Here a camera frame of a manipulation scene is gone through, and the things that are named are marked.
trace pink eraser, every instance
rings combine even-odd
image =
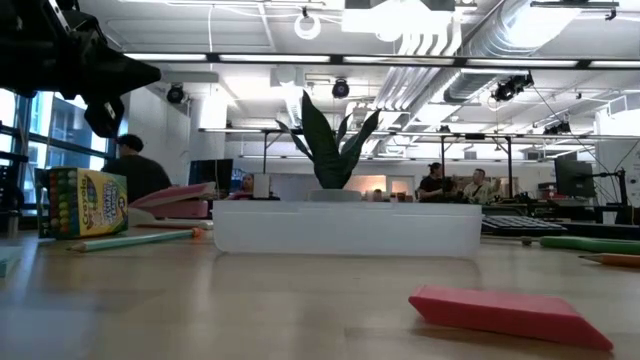
[[[421,286],[409,303],[429,323],[610,351],[613,344],[563,299]]]

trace snake plant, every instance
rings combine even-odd
[[[313,171],[324,189],[342,189],[353,168],[360,160],[360,153],[365,141],[378,127],[380,110],[371,115],[362,125],[360,131],[351,136],[340,149],[340,143],[347,133],[349,116],[340,123],[335,133],[322,112],[318,110],[306,92],[302,94],[302,134],[307,146],[295,135],[287,125],[280,121],[280,129],[288,132],[293,142],[313,162]]]

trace white planter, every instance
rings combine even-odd
[[[470,258],[482,208],[460,204],[216,201],[214,240],[230,253]]]
[[[342,189],[314,190],[309,192],[309,194],[307,195],[307,200],[328,202],[362,201],[362,193],[360,193],[360,191]]]

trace table surface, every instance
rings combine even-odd
[[[15,241],[0,240],[0,245]],[[22,240],[0,356],[47,359],[637,359],[640,271],[484,239],[474,261],[220,254],[211,238],[88,254]],[[424,323],[415,287],[565,298],[614,354]]]

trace crayola box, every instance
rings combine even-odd
[[[49,197],[49,237],[80,238],[127,230],[127,179],[88,169],[56,167],[42,179]]]

